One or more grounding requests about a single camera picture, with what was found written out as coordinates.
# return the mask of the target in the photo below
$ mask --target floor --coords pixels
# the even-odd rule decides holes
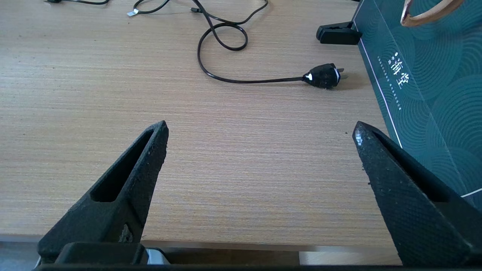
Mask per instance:
[[[29,271],[38,260],[36,243],[0,242],[0,271]],[[163,248],[172,264],[299,265],[296,251]]]
[[[38,260],[36,243],[0,242],[0,271],[29,271]],[[401,265],[396,251],[297,252],[163,248],[172,264]]]

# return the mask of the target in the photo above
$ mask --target black plug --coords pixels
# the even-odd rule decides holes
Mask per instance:
[[[337,69],[333,63],[316,66],[303,75],[303,82],[319,87],[333,88],[338,85],[340,79],[346,79],[347,76],[340,75],[345,69]]]

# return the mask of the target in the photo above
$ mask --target power cord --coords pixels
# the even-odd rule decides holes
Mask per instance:
[[[90,2],[90,1],[84,1],[84,0],[46,0],[46,1],[50,3],[60,3],[61,1],[64,1],[64,2],[77,2],[77,3],[89,4],[89,5],[104,5],[104,4],[107,4],[110,0],[104,0],[102,2]]]
[[[149,10],[149,11],[138,10],[137,6],[140,3],[142,3],[143,1],[144,0],[138,0],[134,4],[134,10],[127,13],[127,15],[134,16],[136,14],[154,13],[154,12],[160,10],[161,8],[163,8],[170,0],[165,0],[164,3],[162,3],[160,6],[158,6],[157,8],[155,8],[153,10]],[[248,18],[246,18],[244,21],[241,21],[241,22],[231,22],[231,21],[216,17],[216,16],[208,13],[204,9],[204,7],[201,5],[201,3],[199,3],[198,0],[192,0],[192,1],[197,5],[198,8],[191,8],[191,11],[196,12],[196,13],[202,13],[204,15],[204,17],[206,18],[208,24],[209,24],[209,29],[206,30],[206,32],[199,39],[197,55],[198,55],[199,66],[201,67],[202,71],[204,71],[204,73],[206,73],[210,77],[212,77],[216,80],[223,81],[223,82],[229,82],[229,83],[235,83],[235,84],[254,84],[254,83],[304,81],[304,82],[309,83],[312,86],[316,86],[316,87],[320,87],[320,88],[332,88],[332,87],[338,85],[338,83],[340,82],[340,79],[345,78],[344,76],[340,75],[340,72],[342,72],[344,69],[337,69],[333,63],[317,66],[317,67],[311,69],[305,75],[300,76],[300,77],[279,78],[279,79],[269,79],[269,80],[233,80],[233,79],[227,79],[227,78],[224,78],[224,77],[214,75],[213,73],[208,71],[206,69],[206,67],[204,67],[204,65],[202,64],[202,61],[201,61],[201,46],[202,46],[202,42],[204,41],[204,39],[207,37],[207,35],[209,35],[209,33],[212,32],[214,37],[216,38],[217,42],[219,44],[221,44],[221,46],[223,46],[224,48],[226,48],[228,50],[231,50],[231,51],[241,51],[242,49],[244,49],[248,45],[248,34],[246,33],[246,31],[242,27],[240,27],[240,25],[245,24],[246,22],[248,22],[251,19],[251,17],[253,17],[253,15],[255,15],[260,10],[264,9],[268,5],[268,0],[263,0],[265,2],[265,4],[263,6],[261,6],[260,8],[258,8],[257,10],[253,11],[248,16]],[[211,18],[214,19],[214,20],[220,21],[221,23],[219,23],[217,25],[213,25],[213,23],[211,21]],[[228,46],[228,45],[224,44],[220,40],[220,38],[218,37],[218,35],[216,33],[216,30],[215,30],[216,28],[219,28],[219,27],[232,27],[232,28],[235,28],[235,29],[239,30],[244,35],[244,44],[239,46],[239,47],[231,47],[231,46]]]

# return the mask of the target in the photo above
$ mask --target black stand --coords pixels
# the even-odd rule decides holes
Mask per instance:
[[[351,29],[353,22],[345,22],[333,25],[320,26],[316,32],[316,38],[325,44],[356,45],[362,34]]]

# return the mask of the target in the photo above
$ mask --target black clip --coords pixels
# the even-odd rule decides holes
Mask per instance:
[[[380,130],[358,122],[353,140],[404,267],[482,263],[482,215]]]
[[[316,39],[325,44],[356,45],[362,34],[351,29],[352,26],[353,22],[320,26],[316,32]]]
[[[69,243],[133,243],[121,248],[127,249],[127,253],[138,250],[157,177],[166,157],[168,136],[169,129],[162,121],[147,128],[134,141],[40,240],[37,251],[42,265],[54,263]],[[91,251],[76,257],[100,255],[94,253],[95,247],[89,244],[72,244],[66,249]],[[62,260],[72,259],[64,255]]]

